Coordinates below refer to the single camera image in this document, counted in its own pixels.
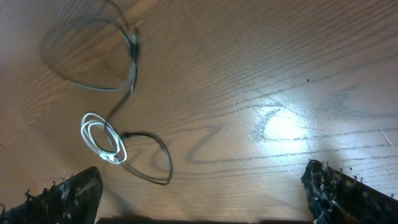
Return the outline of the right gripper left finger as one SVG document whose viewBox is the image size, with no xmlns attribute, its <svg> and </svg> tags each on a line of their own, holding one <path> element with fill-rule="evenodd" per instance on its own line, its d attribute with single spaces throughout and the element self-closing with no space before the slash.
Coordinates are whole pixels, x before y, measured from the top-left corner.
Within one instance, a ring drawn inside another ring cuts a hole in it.
<svg viewBox="0 0 398 224">
<path fill-rule="evenodd" d="M 102 194 L 101 173 L 91 166 L 59 184 L 54 182 L 39 195 L 27 190 L 17 207 L 7 209 L 1 204 L 1 223 L 94 224 Z"/>
</svg>

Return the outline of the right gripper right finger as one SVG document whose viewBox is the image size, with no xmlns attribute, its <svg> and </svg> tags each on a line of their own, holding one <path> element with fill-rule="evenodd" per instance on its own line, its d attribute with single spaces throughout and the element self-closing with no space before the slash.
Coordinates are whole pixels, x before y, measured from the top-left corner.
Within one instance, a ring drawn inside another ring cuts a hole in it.
<svg viewBox="0 0 398 224">
<path fill-rule="evenodd" d="M 314 223 L 397 223 L 397 200 L 327 163 L 310 160 L 301 182 Z"/>
</svg>

